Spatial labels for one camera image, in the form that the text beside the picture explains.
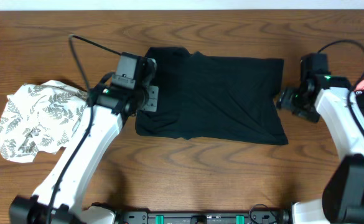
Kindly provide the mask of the black t-shirt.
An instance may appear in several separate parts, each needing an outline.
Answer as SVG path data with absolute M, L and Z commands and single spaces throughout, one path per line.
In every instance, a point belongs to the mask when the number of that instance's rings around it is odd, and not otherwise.
M 286 145 L 273 99 L 280 92 L 281 58 L 216 57 L 183 47 L 151 47 L 157 62 L 157 110 L 140 111 L 141 136 L 227 139 Z

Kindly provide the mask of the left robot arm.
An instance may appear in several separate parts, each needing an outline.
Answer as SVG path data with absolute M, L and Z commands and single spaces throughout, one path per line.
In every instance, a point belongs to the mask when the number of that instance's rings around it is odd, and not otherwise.
M 88 93 L 87 108 L 62 156 L 30 198 L 17 196 L 11 223 L 116 223 L 117 213 L 103 203 L 87 210 L 82 202 L 103 154 L 128 118 L 139 110 L 156 111 L 159 89 L 151 84 L 153 58 L 123 52 L 115 72 Z

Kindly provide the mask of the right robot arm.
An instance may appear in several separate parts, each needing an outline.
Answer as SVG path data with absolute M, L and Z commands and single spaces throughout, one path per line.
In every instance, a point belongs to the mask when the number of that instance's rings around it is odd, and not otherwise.
M 297 202 L 288 223 L 364 223 L 364 117 L 351 84 L 329 72 L 326 54 L 301 58 L 301 84 L 282 91 L 278 109 L 313 123 L 324 120 L 340 165 L 320 199 Z

